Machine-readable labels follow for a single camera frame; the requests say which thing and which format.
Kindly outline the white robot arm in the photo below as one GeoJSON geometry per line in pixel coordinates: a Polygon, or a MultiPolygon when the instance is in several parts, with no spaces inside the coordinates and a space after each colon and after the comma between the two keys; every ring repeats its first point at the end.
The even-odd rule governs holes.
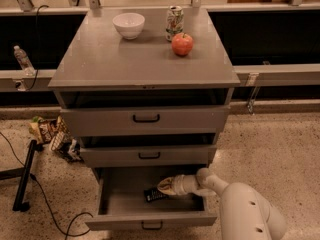
{"type": "Polygon", "coordinates": [[[244,183],[227,183],[208,168],[165,178],[157,189],[169,196],[218,195],[223,240],[281,240],[287,230],[284,216],[259,192],[244,183]]]}

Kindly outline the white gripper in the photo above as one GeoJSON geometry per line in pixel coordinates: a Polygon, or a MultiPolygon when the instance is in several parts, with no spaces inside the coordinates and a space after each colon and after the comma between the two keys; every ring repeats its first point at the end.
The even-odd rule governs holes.
{"type": "Polygon", "coordinates": [[[195,175],[177,175],[167,177],[158,183],[158,186],[172,185],[171,187],[158,187],[158,190],[168,196],[196,194],[199,184],[195,175]]]}

